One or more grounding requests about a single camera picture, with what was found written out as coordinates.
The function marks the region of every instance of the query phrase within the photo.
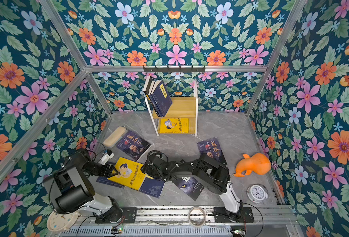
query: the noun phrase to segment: yellow book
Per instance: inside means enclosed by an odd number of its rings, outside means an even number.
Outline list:
[[[169,118],[160,120],[160,133],[162,134],[188,134],[188,118]]]
[[[120,157],[115,164],[118,174],[108,180],[139,190],[147,175],[141,172],[142,166],[143,164]]]

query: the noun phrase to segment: wallpaper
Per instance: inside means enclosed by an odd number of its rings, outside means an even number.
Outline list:
[[[52,212],[42,184],[76,149],[93,150],[106,114],[86,80],[0,185],[0,236],[44,237]]]
[[[60,15],[89,65],[260,65],[294,2],[69,0]]]
[[[349,0],[314,1],[251,113],[308,237],[349,236]]]
[[[142,89],[145,80],[152,77],[164,81],[171,97],[194,96],[196,80],[199,111],[242,112],[248,107],[261,75],[260,72],[100,72],[94,77],[114,111],[147,111]]]
[[[35,1],[0,1],[0,160],[78,71],[46,20]]]

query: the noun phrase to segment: white alarm clock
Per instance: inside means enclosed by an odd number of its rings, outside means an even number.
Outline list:
[[[52,232],[69,230],[71,226],[76,222],[79,215],[79,212],[72,212],[64,215],[52,212],[47,220],[48,230]]]
[[[252,202],[259,203],[268,198],[268,192],[264,185],[254,184],[248,188],[247,196]]]

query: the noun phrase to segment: orange plush toy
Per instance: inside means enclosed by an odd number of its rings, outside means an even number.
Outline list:
[[[270,160],[261,153],[254,154],[252,157],[249,157],[247,154],[243,154],[244,159],[239,161],[236,165],[235,174],[236,177],[244,177],[242,172],[247,170],[245,175],[250,175],[252,171],[259,175],[266,174],[270,171],[271,163]]]

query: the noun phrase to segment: book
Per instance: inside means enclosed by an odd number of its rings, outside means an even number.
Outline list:
[[[204,186],[193,177],[178,178],[174,184],[194,201],[197,200],[204,188]]]
[[[116,143],[116,147],[121,149],[125,154],[128,154],[135,161],[138,161],[140,157],[142,157],[143,154],[151,147],[151,144],[139,137],[133,131],[128,131]]]
[[[169,108],[172,105],[172,99],[168,94],[168,90],[163,80],[160,80],[157,85],[155,83],[155,86],[153,87],[153,91],[151,94],[153,95],[154,101],[156,102],[156,105],[162,117],[165,117]]]
[[[224,158],[222,149],[219,145],[219,141],[216,137],[209,140],[197,142],[197,146],[201,154],[205,153],[206,155],[216,159],[223,165],[227,165],[226,159]]]
[[[139,192],[145,193],[155,198],[159,198],[163,191],[165,181],[146,177]]]
[[[112,163],[110,161],[106,162],[107,165],[114,165],[115,166],[115,163]],[[103,184],[107,184],[107,185],[110,185],[110,186],[114,186],[114,187],[118,187],[118,188],[125,188],[124,185],[121,185],[119,183],[115,183],[111,180],[108,180],[106,177],[98,177],[97,180],[96,180],[97,183],[103,183]]]
[[[161,134],[187,134],[189,133],[188,118],[160,119]]]
[[[153,110],[156,112],[157,116],[159,117],[159,114],[155,109],[153,101],[151,101],[151,99],[149,98],[149,91],[150,91],[151,85],[153,86],[153,84],[154,84],[154,81],[152,80],[151,77],[149,77],[149,79],[147,79],[146,82],[144,83],[143,92],[146,95],[148,102],[151,104]]]
[[[143,164],[120,157],[115,164],[115,168],[118,170],[117,175],[107,179],[132,189],[139,190],[147,176],[147,174],[141,172],[140,168],[142,166]]]

